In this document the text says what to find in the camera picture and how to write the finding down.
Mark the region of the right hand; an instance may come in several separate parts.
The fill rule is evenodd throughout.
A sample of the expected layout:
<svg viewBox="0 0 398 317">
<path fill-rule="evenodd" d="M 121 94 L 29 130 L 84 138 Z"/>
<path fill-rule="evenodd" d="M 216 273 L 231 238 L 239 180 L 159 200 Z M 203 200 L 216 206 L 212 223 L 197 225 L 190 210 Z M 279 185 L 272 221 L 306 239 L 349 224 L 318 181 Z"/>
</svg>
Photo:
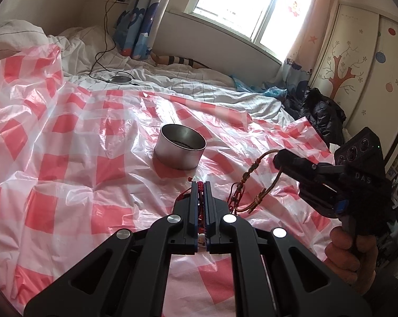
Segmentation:
<svg viewBox="0 0 398 317">
<path fill-rule="evenodd" d="M 376 277 L 377 239 L 373 235 L 358 235 L 354 240 L 340 226 L 330 232 L 330 239 L 324 263 L 363 296 Z"/>
</svg>

